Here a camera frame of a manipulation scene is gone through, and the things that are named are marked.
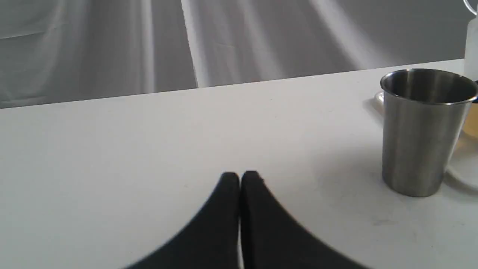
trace gray fabric backdrop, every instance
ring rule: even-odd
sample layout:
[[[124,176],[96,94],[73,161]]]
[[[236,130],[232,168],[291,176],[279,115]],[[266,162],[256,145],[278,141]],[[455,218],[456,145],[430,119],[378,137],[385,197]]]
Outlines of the gray fabric backdrop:
[[[471,19],[461,0],[0,0],[0,108],[461,58]]]

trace metal tumbler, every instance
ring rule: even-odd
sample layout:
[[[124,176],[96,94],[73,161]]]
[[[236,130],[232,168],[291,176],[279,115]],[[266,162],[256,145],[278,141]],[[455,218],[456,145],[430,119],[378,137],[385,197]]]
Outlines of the metal tumbler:
[[[398,193],[438,191],[478,85],[434,69],[385,75],[382,177]]]

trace tabletop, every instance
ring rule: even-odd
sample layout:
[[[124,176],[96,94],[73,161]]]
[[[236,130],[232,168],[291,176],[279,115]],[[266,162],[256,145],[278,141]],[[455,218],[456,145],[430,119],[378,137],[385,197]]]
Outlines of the tabletop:
[[[381,181],[372,98],[399,68],[0,110],[0,268],[122,268],[177,233],[222,172],[246,170],[363,265],[474,268],[478,196]]]

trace yellow object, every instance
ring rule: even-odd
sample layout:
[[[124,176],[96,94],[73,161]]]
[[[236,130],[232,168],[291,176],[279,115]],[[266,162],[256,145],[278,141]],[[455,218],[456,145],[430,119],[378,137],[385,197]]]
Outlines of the yellow object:
[[[465,120],[463,131],[474,138],[478,138],[478,103],[472,104],[468,117]]]

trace cup rim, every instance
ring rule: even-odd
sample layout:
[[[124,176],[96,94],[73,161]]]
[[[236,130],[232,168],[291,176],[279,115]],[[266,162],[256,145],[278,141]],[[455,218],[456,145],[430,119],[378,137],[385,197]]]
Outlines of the cup rim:
[[[448,73],[448,74],[452,74],[453,76],[456,76],[458,77],[459,79],[463,79],[465,80],[467,83],[470,83],[473,85],[473,87],[475,88],[475,94],[473,96],[471,96],[470,98],[468,99],[465,99],[465,100],[462,100],[462,101],[458,101],[458,102],[444,102],[444,103],[440,103],[440,102],[426,102],[426,101],[419,101],[419,100],[413,100],[413,99],[410,99],[410,98],[406,98],[406,97],[403,97],[403,96],[400,96],[396,93],[393,93],[391,92],[390,89],[388,89],[386,86],[385,86],[385,81],[393,76],[394,74],[396,73],[402,73],[402,72],[411,72],[411,71],[438,71],[438,72],[442,72],[442,73]],[[417,102],[417,103],[421,103],[421,104],[426,104],[426,105],[458,105],[458,104],[464,104],[464,103],[468,103],[468,102],[473,102],[474,100],[476,100],[478,98],[478,84],[475,83],[474,81],[472,81],[471,79],[465,77],[465,76],[462,76],[460,74],[457,74],[457,73],[454,73],[454,72],[449,72],[449,71],[444,71],[444,70],[439,70],[439,69],[432,69],[432,68],[406,68],[406,69],[399,69],[399,70],[395,70],[395,71],[392,71],[392,72],[389,72],[388,74],[386,74],[385,76],[383,76],[381,79],[380,79],[380,86],[382,88],[382,90],[396,98],[400,98],[400,99],[403,99],[403,100],[407,100],[407,101],[412,101],[412,102]]]

